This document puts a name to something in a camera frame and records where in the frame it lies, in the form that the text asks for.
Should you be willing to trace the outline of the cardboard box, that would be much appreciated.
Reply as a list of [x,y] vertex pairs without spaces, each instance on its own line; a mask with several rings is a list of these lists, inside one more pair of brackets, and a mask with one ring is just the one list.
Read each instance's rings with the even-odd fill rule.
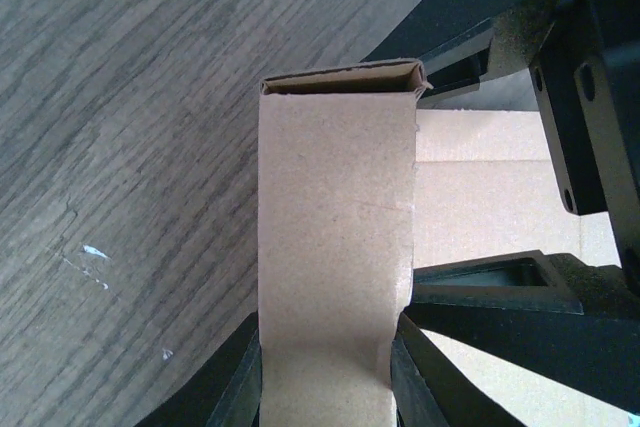
[[398,425],[391,347],[418,269],[416,103],[427,88],[415,59],[262,82],[264,426]]

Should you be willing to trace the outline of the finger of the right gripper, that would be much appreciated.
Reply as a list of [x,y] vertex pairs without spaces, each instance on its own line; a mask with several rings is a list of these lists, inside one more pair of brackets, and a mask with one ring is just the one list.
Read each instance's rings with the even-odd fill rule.
[[639,296],[617,266],[534,250],[418,268],[409,317],[624,411],[639,409]]

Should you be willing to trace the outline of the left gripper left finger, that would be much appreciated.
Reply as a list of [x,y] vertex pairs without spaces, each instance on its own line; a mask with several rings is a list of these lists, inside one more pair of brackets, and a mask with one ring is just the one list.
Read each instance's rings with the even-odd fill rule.
[[262,394],[258,314],[249,314],[202,367],[140,426],[257,426]]

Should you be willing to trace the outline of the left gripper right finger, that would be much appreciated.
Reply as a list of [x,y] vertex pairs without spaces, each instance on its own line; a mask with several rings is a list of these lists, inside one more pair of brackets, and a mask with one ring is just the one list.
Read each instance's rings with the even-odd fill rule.
[[399,426],[520,426],[476,387],[406,315],[391,347]]

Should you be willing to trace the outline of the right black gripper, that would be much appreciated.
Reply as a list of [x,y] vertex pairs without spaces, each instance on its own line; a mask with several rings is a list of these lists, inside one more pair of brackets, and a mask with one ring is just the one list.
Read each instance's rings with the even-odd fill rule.
[[566,211],[607,213],[638,276],[639,0],[421,0],[366,58],[419,60],[430,95],[529,66]]

